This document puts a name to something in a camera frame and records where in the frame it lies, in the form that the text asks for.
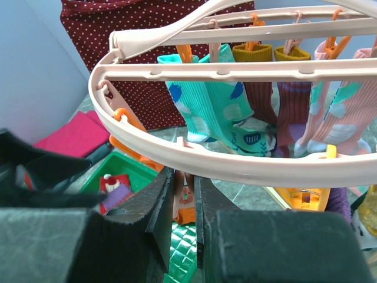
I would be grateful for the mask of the teal patterned hanging sock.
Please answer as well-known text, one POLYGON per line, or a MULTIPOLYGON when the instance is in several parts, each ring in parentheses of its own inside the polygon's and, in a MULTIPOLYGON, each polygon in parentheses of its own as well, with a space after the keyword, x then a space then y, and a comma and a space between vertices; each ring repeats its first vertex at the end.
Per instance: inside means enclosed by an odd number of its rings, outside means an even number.
POLYGON ((210 143, 217 140, 219 125, 204 82, 166 81, 166 87, 187 126, 187 140, 210 143))

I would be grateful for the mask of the maroon yellow striped sock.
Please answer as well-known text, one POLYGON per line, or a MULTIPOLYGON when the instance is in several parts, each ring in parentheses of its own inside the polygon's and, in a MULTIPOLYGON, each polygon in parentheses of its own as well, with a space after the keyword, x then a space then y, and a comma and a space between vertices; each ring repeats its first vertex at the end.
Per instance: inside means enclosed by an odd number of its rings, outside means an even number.
POLYGON ((331 188, 326 211, 342 215, 347 222, 351 221, 351 211, 346 187, 331 188))

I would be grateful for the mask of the red sock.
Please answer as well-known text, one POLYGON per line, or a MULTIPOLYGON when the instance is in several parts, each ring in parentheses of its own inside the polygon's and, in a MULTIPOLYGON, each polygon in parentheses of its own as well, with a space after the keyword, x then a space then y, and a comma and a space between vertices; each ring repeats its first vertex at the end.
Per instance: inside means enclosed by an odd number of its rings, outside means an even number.
MULTIPOLYGON (((116 176, 105 174, 103 177, 100 177, 100 194, 105 195, 105 198, 106 198, 107 193, 110 193, 119 185, 126 185, 131 190, 130 180, 127 174, 116 175, 116 176)), ((105 215, 109 210, 106 210, 105 207, 103 207, 103 205, 100 203, 100 214, 105 215)))

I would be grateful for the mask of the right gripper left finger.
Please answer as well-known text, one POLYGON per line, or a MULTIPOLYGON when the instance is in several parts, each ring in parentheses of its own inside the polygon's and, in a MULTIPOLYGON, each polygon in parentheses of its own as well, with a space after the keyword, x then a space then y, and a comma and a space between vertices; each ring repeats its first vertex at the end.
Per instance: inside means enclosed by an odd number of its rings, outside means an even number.
POLYGON ((109 215, 97 195, 30 192, 1 173, 2 282, 162 282, 168 271, 173 170, 109 215))

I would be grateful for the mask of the maroon purple hanging sock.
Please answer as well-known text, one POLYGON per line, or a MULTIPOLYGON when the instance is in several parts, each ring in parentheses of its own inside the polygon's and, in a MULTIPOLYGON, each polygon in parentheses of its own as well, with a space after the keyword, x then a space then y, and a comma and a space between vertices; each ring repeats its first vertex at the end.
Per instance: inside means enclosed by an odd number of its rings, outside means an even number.
MULTIPOLYGON (((251 50, 247 44, 235 45, 232 49, 236 62, 269 62, 272 61, 272 46, 269 44, 257 44, 251 50)), ((276 125, 277 115, 271 104, 273 94, 271 82, 244 82, 246 95, 253 118, 265 123, 276 125)))

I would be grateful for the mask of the green plastic tray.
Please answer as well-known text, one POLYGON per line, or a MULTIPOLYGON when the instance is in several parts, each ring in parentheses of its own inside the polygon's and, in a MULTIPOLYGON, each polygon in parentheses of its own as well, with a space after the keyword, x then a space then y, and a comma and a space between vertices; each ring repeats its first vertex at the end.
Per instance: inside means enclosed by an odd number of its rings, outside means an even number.
POLYGON ((80 192, 99 194, 105 174, 127 174, 133 195, 91 221, 71 282, 190 282, 196 229, 173 222, 173 169, 156 172, 112 152, 80 192))

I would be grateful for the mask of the folded pink cloth stack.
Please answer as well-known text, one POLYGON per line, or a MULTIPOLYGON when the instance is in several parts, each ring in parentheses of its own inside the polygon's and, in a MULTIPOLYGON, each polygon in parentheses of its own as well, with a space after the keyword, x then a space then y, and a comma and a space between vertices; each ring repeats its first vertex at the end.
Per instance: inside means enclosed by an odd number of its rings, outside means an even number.
POLYGON ((36 142, 34 147, 96 163, 112 151, 109 137, 95 111, 79 111, 60 129, 36 142))

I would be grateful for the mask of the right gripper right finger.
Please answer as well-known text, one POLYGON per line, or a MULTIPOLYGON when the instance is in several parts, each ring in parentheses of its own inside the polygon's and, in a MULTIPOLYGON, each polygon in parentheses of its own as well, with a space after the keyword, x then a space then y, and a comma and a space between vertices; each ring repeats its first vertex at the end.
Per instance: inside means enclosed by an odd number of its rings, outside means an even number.
POLYGON ((333 212, 242 210, 194 181, 203 282, 372 282, 350 225, 333 212))

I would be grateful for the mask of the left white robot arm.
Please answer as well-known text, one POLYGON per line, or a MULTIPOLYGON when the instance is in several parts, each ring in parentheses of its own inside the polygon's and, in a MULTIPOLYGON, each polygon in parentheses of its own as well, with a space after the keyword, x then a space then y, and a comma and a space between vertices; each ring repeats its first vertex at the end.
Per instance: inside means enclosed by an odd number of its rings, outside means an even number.
POLYGON ((67 194, 52 188, 85 172, 90 161, 37 149, 7 129, 1 129, 1 207, 93 208, 104 200, 98 194, 67 194), (17 167, 25 169, 35 190, 17 184, 17 167))

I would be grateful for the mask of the pink round clip hanger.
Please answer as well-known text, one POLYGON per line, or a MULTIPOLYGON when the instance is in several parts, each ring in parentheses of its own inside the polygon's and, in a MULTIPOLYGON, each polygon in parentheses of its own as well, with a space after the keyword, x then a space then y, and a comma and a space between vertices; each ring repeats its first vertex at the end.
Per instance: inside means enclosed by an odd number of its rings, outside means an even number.
POLYGON ((161 28, 115 31, 113 45, 93 69, 89 94, 117 144, 156 162, 194 175, 277 187, 330 188, 376 182, 376 154, 361 139, 376 116, 376 59, 271 62, 180 62, 163 55, 155 64, 126 64, 162 45, 199 37, 191 26, 228 8, 208 1, 183 19, 161 28), (189 147, 149 135, 127 103, 113 109, 103 88, 109 79, 165 81, 183 115, 189 147), (309 83, 308 121, 295 157, 272 159, 270 140, 239 123, 252 115, 244 83, 275 81, 296 88, 309 83))

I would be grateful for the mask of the orange sock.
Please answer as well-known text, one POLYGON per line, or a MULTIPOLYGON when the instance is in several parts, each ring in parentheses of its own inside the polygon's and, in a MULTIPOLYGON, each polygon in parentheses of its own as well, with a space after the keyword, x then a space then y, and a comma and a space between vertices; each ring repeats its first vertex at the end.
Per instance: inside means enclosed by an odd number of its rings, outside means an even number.
POLYGON ((186 225, 196 222, 195 208, 181 208, 178 210, 177 216, 173 219, 179 225, 186 225))

